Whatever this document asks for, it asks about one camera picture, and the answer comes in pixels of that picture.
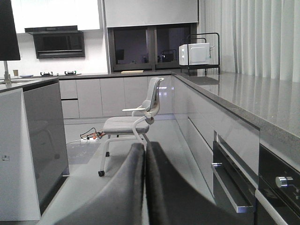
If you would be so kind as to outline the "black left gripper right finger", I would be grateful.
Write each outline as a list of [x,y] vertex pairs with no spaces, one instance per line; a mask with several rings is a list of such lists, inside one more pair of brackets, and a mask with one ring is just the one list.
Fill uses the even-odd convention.
[[158,142],[146,150],[146,196],[151,225],[241,225],[211,203],[175,169]]

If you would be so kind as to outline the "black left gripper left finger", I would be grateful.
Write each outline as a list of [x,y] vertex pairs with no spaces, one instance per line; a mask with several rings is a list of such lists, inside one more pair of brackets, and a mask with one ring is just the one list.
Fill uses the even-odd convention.
[[104,188],[57,225],[141,225],[144,146],[133,143],[121,167]]

